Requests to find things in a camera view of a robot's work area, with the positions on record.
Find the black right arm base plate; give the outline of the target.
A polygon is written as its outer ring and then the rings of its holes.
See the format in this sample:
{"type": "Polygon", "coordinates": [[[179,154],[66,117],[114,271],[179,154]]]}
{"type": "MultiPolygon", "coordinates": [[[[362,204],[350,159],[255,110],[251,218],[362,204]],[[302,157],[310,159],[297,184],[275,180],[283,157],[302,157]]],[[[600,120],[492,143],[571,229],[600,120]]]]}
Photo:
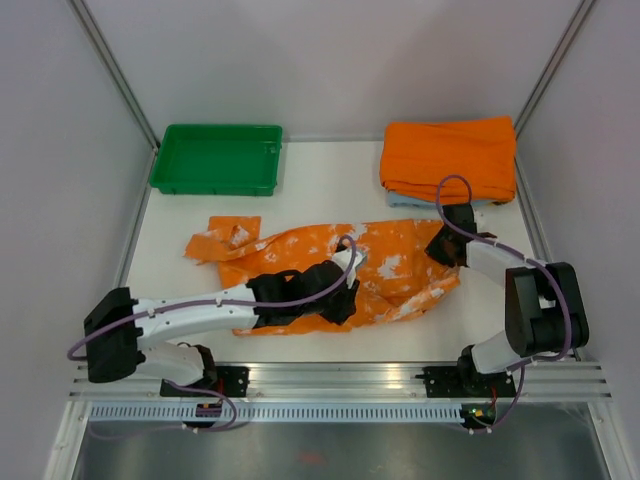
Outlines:
{"type": "Polygon", "coordinates": [[[514,381],[506,373],[463,374],[456,366],[431,366],[416,376],[432,399],[513,398],[514,381]]]}

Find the orange white tie-dye trousers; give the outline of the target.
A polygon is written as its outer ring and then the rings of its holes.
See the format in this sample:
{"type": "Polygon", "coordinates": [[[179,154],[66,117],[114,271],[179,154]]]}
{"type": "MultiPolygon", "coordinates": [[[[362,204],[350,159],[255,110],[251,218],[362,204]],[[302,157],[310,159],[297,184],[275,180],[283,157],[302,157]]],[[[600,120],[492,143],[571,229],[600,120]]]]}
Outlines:
{"type": "Polygon", "coordinates": [[[426,247],[440,231],[439,221],[402,219],[365,223],[301,226],[261,237],[261,220],[250,216],[213,216],[206,231],[194,234],[184,255],[199,263],[214,263],[222,288],[276,277],[290,284],[287,300],[320,292],[335,283],[350,266],[349,236],[366,260],[352,266],[351,290],[338,287],[317,300],[333,305],[346,319],[331,322],[319,314],[289,325],[242,327],[237,336],[347,333],[377,324],[409,321],[433,309],[460,283],[456,269],[431,259],[426,247]]]}

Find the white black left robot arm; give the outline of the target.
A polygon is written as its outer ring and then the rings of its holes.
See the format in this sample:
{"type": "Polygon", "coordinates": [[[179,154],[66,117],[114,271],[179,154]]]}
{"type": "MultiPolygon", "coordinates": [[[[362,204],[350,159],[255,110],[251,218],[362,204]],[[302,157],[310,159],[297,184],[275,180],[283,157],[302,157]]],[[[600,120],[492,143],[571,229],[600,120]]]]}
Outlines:
{"type": "Polygon", "coordinates": [[[116,288],[83,322],[87,376],[93,384],[107,384],[140,373],[205,397],[218,383],[213,356],[202,345],[180,347],[176,338],[284,328],[313,315],[342,325],[356,312],[358,289],[354,266],[334,260],[176,300],[135,299],[129,288],[116,288]]]}

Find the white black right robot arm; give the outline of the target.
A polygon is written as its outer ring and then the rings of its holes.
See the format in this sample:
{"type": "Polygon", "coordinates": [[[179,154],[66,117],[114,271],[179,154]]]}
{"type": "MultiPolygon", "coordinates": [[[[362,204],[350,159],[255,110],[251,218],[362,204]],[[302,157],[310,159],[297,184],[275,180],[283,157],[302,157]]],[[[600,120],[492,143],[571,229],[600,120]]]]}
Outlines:
{"type": "Polygon", "coordinates": [[[507,373],[528,361],[555,361],[585,346],[590,329],[574,267],[544,263],[479,232],[470,204],[439,209],[443,226],[425,248],[442,266],[467,268],[504,289],[504,328],[465,347],[449,374],[426,369],[426,386],[445,395],[513,396],[507,373]]]}

